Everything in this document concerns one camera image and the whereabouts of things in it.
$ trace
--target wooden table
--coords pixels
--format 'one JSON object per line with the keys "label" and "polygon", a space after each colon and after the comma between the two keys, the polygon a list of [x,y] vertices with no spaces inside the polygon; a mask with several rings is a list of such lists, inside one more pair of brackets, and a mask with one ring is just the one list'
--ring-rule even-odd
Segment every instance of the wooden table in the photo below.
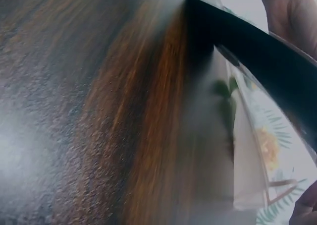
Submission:
{"label": "wooden table", "polygon": [[0,0],[1,225],[193,223],[212,43],[184,2]]}

